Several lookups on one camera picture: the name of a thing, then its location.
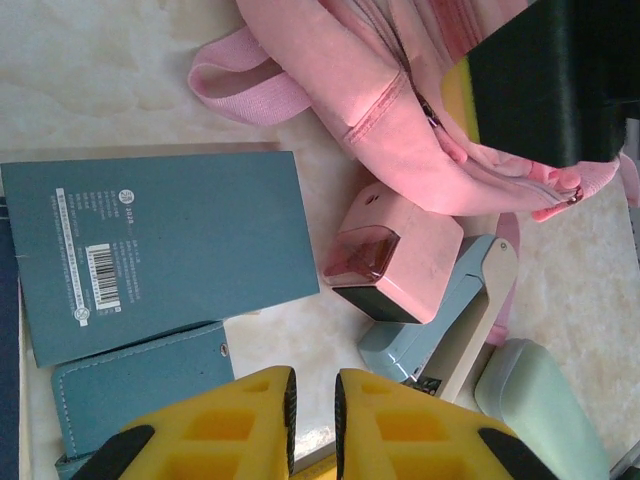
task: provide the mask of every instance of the blue notebook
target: blue notebook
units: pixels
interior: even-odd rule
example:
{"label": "blue notebook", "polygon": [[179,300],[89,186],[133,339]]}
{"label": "blue notebook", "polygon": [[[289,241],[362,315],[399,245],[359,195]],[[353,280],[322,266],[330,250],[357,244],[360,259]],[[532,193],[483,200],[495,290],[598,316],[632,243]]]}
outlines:
{"label": "blue notebook", "polygon": [[0,472],[3,478],[19,478],[18,301],[18,265],[5,199],[0,197]]}
{"label": "blue notebook", "polygon": [[2,180],[38,366],[318,292],[291,152],[14,163]]}

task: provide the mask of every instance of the mint green case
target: mint green case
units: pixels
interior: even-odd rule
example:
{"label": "mint green case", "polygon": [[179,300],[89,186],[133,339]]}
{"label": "mint green case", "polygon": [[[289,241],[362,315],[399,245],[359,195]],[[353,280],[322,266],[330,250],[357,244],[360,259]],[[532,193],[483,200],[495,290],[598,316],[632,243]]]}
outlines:
{"label": "mint green case", "polygon": [[546,348],[531,340],[508,340],[489,360],[475,398],[560,480],[609,478],[604,446]]}

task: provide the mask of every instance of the black rubber edge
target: black rubber edge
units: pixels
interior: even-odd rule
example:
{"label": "black rubber edge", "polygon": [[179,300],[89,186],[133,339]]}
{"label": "black rubber edge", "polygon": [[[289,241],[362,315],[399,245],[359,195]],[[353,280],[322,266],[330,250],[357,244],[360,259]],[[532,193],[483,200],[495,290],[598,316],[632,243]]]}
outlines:
{"label": "black rubber edge", "polygon": [[296,415],[298,412],[298,387],[296,384],[296,372],[292,368],[287,379],[287,388],[284,392],[284,426],[287,428],[287,461],[289,475],[293,473],[296,448]]}
{"label": "black rubber edge", "polygon": [[107,440],[72,480],[117,480],[131,465],[155,433],[151,425],[140,425]]}
{"label": "black rubber edge", "polygon": [[478,435],[514,480],[558,480],[519,438],[495,428],[481,428]]}
{"label": "black rubber edge", "polygon": [[347,432],[347,397],[340,374],[336,375],[335,390],[336,466],[338,480],[344,475],[344,439]]}

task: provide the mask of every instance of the clear plastic lid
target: clear plastic lid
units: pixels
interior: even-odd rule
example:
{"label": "clear plastic lid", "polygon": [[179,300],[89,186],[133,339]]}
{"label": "clear plastic lid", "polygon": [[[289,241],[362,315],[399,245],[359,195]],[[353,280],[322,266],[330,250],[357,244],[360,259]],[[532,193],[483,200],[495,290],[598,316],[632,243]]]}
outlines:
{"label": "clear plastic lid", "polygon": [[389,265],[400,237],[387,227],[372,225],[336,237],[322,272],[332,287],[374,284]]}

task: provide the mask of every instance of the logo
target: logo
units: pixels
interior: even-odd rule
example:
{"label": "logo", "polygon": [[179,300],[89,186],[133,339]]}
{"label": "logo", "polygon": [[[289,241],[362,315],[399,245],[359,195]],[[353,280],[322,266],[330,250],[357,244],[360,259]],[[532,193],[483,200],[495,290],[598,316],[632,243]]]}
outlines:
{"label": "logo", "polygon": [[73,316],[76,317],[76,320],[80,322],[81,327],[86,327],[88,325],[87,320],[89,320],[89,316],[91,312],[88,308],[80,307],[77,308],[75,312],[73,312]]}
{"label": "logo", "polygon": [[133,194],[131,190],[124,189],[124,190],[120,190],[120,193],[118,194],[118,198],[125,205],[129,205],[130,203],[133,203],[133,200],[136,198],[136,196]]}

